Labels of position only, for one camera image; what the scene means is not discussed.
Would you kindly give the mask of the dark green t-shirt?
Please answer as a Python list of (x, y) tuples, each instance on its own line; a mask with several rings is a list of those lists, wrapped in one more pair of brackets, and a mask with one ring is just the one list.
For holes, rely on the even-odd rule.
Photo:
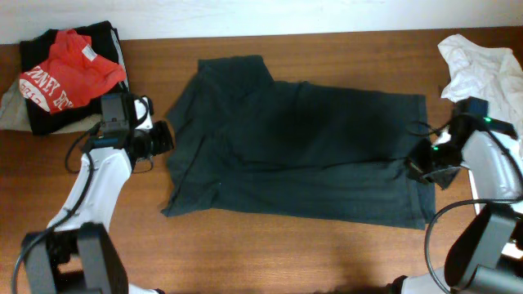
[(168, 113), (176, 147), (163, 209), (208, 209), (423, 229), (433, 185), (406, 159), (422, 95), (276, 81), (260, 56), (200, 60)]

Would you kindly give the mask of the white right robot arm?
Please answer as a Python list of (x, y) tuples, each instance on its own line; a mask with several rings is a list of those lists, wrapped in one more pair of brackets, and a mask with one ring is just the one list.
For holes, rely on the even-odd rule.
[[(505, 252), (522, 248), (522, 162), (510, 124), (483, 118), (453, 122), (447, 140), (422, 140), (407, 164), (413, 178), (446, 188), (461, 168), (473, 177), (475, 197), (440, 209), (424, 237), (427, 274), (399, 277), (390, 293), (520, 293), (522, 259)], [(431, 263), (430, 241), (436, 222), (452, 209), (478, 205), (475, 218), (450, 248), (445, 266)]]

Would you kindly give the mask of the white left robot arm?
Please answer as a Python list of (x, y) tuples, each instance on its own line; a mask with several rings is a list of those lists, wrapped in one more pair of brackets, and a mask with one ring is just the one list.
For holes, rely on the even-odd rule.
[(13, 292), (23, 269), (32, 293), (149, 293), (129, 282), (109, 229), (136, 164), (171, 150), (171, 133), (164, 121), (153, 122), (146, 96), (102, 96), (101, 112), (102, 119), (79, 138), (81, 167), (64, 205), (45, 230), (25, 235)]

